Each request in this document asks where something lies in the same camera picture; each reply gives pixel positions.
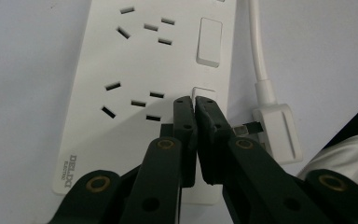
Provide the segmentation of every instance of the power outlet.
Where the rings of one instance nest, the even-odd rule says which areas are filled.
[[[93,1],[54,191],[94,170],[123,175],[139,165],[160,124],[172,122],[173,101],[194,88],[212,90],[226,112],[235,11],[232,0]],[[183,202],[213,204],[220,194],[199,168]]]

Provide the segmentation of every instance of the outlet slot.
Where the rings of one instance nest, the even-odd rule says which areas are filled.
[[[135,7],[125,7],[120,10],[121,14],[126,14],[135,11]]]
[[[146,115],[146,119],[153,120],[153,121],[161,121],[161,117],[157,117],[153,115]]]
[[[105,106],[103,106],[101,110],[112,119],[116,116],[116,114],[114,114],[110,109],[106,108]]]
[[[121,35],[123,35],[124,37],[126,37],[126,39],[130,38],[130,34],[127,33],[125,30],[123,30],[123,28],[118,27],[118,28],[117,28],[117,31],[118,31]]]
[[[150,92],[150,96],[151,97],[156,97],[156,98],[164,98],[164,94],[163,93],[159,93],[159,92],[154,92],[154,91],[151,91]]]
[[[116,83],[113,83],[111,85],[105,86],[107,91],[111,91],[111,90],[117,89],[119,87],[121,87],[120,82],[116,82]]]
[[[150,24],[146,24],[145,23],[145,25],[144,25],[144,28],[146,29],[146,30],[151,30],[151,31],[158,31],[158,27],[157,26],[154,26],[154,25],[150,25]]]
[[[160,44],[172,45],[172,41],[171,41],[171,40],[167,40],[167,39],[159,38],[159,39],[158,39],[158,42],[159,42]]]
[[[134,101],[134,100],[131,101],[131,105],[146,107],[146,103],[145,103],[145,102]]]
[[[161,18],[161,22],[167,23],[169,25],[175,25],[175,21],[167,19],[167,18]]]

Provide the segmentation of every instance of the brass screw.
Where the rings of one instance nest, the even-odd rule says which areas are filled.
[[[319,182],[321,182],[321,184],[335,191],[342,192],[348,189],[344,181],[338,179],[333,175],[320,175]]]
[[[235,145],[237,145],[237,147],[240,148],[244,148],[244,149],[251,149],[254,147],[252,142],[249,142],[248,140],[238,140]]]
[[[173,146],[175,146],[175,143],[171,140],[160,140],[158,143],[157,143],[157,146],[161,149],[170,149],[172,148]]]
[[[103,181],[103,185],[100,187],[93,186],[93,184],[99,180]],[[91,193],[99,193],[99,192],[106,190],[107,187],[109,187],[109,185],[110,185],[109,177],[104,176],[104,175],[98,175],[98,176],[94,176],[91,180],[89,180],[89,182],[87,182],[86,189],[88,191],[90,191]]]

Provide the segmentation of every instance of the white power strip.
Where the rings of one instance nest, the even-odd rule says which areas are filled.
[[[139,165],[160,124],[172,122],[176,98],[212,90],[226,113],[235,11],[234,0],[93,1],[54,191],[94,170],[124,175]],[[220,194],[199,168],[183,202],[212,204]]]

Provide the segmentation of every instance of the white table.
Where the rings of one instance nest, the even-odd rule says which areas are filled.
[[[46,223],[77,55],[90,2],[0,2],[0,223]],[[228,120],[256,107],[247,2],[238,3]],[[292,107],[304,161],[358,112],[358,1],[261,1],[267,69]],[[184,205],[182,223],[228,223],[221,202]]]

